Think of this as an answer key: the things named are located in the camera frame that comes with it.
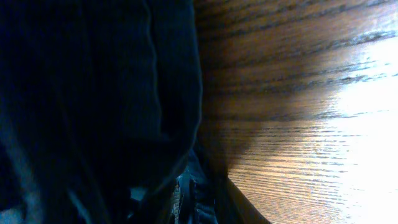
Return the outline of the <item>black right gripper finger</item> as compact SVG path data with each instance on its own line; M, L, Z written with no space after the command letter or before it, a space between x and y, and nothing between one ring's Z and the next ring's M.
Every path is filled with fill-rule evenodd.
M217 221L220 224L271 224L227 177L217 180Z

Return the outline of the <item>navy blue shorts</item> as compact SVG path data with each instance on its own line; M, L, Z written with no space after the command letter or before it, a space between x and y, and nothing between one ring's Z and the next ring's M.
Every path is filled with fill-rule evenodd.
M1 222L171 223L201 96L192 1L2 1Z

